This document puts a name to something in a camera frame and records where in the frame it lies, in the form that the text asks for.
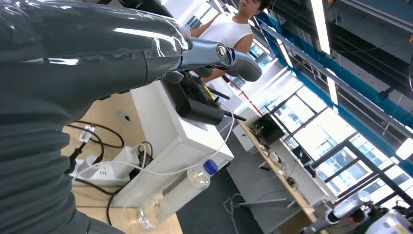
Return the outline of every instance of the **man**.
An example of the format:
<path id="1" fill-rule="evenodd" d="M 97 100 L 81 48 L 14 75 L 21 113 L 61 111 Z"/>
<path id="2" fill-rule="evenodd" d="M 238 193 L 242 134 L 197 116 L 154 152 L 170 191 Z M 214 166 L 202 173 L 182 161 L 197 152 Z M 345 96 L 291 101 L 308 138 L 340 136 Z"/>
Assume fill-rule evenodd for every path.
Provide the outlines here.
<path id="1" fill-rule="evenodd" d="M 240 0 L 238 13 L 220 14 L 207 24 L 191 31 L 191 36 L 221 42 L 225 46 L 233 47 L 239 51 L 248 52 L 254 38 L 248 20 L 259 14 L 271 5 L 272 0 Z M 206 83 L 225 74 L 224 71 L 215 69 L 210 77 L 202 78 Z"/>

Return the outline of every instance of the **wooden desk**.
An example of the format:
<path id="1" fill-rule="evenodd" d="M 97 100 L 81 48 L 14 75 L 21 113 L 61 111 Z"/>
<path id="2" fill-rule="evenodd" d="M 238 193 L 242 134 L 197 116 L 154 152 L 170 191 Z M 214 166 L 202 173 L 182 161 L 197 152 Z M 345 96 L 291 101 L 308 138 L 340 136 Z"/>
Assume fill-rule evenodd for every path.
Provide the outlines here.
<path id="1" fill-rule="evenodd" d="M 242 122 L 238 121 L 238 123 L 244 129 L 245 134 L 251 139 L 252 143 L 257 148 L 258 152 L 260 152 L 261 156 L 264 158 L 264 160 L 270 166 L 270 168 L 273 170 L 273 172 L 278 174 L 279 171 L 282 170 L 281 167 L 274 164 L 269 157 L 265 156 L 263 151 L 258 147 L 260 143 L 255 138 L 255 136 L 252 134 L 250 129 L 247 126 L 245 126 Z M 314 214 L 315 210 L 314 210 L 314 208 L 310 207 L 310 204 L 308 204 L 308 202 L 305 200 L 304 196 L 299 191 L 294 191 L 294 189 L 291 188 L 291 186 L 288 184 L 287 180 L 283 176 L 279 176 L 278 178 L 280 179 L 281 183 L 284 185 L 286 190 L 295 199 L 297 204 L 301 207 L 302 211 L 305 213 L 305 215 L 307 216 L 309 221 L 311 221 L 312 223 L 315 222 L 318 219 Z M 325 230 L 321 231 L 320 233 L 321 234 L 328 234 L 328 232 L 325 231 Z"/>
<path id="2" fill-rule="evenodd" d="M 117 111 L 123 111 L 129 116 L 131 123 L 125 124 L 117 117 Z M 125 145 L 135 146 L 145 140 L 142 126 L 133 103 L 130 93 L 122 95 L 113 95 L 111 98 L 96 101 L 89 111 L 82 118 L 84 121 L 99 123 L 117 131 L 124 139 Z M 80 146 L 80 130 L 65 127 L 64 132 L 71 135 L 70 144 L 62 150 L 62 154 L 69 156 L 76 147 Z M 109 144 L 120 144 L 119 139 L 112 133 L 97 128 L 95 131 L 102 141 Z M 111 161 L 122 149 L 105 147 L 104 161 Z M 86 158 L 89 155 L 98 156 L 100 146 L 96 143 L 88 143 L 83 149 L 79 158 Z M 105 188 L 108 191 L 115 191 L 117 188 Z M 109 195 L 106 195 L 91 187 L 73 187 L 72 192 L 76 197 L 76 207 L 79 211 L 88 216 L 107 223 L 106 206 L 109 202 Z M 117 221 L 122 208 L 111 208 L 110 215 L 113 224 Z M 153 231 L 142 229 L 137 222 L 137 209 L 127 208 L 118 223 L 117 228 L 126 234 L 182 234 L 178 217 L 174 214 L 168 218 L 162 225 Z"/>

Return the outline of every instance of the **white tank top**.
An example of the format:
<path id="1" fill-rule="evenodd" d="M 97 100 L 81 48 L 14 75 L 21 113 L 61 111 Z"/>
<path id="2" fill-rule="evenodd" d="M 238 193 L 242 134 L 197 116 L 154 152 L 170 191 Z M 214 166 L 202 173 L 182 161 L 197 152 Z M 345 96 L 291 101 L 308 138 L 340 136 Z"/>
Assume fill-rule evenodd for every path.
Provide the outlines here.
<path id="1" fill-rule="evenodd" d="M 229 13 L 220 14 L 199 38 L 234 47 L 243 37 L 252 34 L 248 23 L 235 23 Z"/>

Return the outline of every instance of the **gray robot arm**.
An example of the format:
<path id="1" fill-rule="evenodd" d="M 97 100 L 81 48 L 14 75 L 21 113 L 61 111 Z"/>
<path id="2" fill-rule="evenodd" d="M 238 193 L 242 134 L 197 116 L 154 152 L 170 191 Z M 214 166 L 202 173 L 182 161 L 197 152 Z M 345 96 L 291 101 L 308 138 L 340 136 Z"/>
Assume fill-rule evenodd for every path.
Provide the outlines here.
<path id="1" fill-rule="evenodd" d="M 327 227 L 334 226 L 345 217 L 351 215 L 354 211 L 363 205 L 370 203 L 368 192 L 359 191 L 348 199 L 339 203 L 334 209 L 329 209 L 312 225 L 304 228 L 301 234 L 315 234 Z"/>
<path id="2" fill-rule="evenodd" d="M 225 48 L 223 56 L 220 46 L 192 44 L 173 20 L 127 8 L 1 0 L 0 233 L 122 234 L 75 208 L 64 174 L 70 162 L 60 154 L 70 140 L 63 126 L 94 101 L 168 71 L 209 66 L 259 77 L 257 69 L 246 73 L 257 65 L 245 55 Z M 194 64 L 196 51 L 211 58 L 198 54 L 205 60 Z"/>

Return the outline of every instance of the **water bottle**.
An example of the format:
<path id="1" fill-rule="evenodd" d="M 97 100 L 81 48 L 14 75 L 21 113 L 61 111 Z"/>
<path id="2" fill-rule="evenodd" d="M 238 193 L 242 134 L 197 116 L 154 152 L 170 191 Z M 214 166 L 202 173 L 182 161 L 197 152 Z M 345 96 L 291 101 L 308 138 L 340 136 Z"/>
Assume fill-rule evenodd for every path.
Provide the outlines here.
<path id="1" fill-rule="evenodd" d="M 187 170 L 186 176 L 155 205 L 139 210 L 138 220 L 145 229 L 153 229 L 169 216 L 176 213 L 210 184 L 210 177 L 217 173 L 218 166 L 213 160 Z"/>

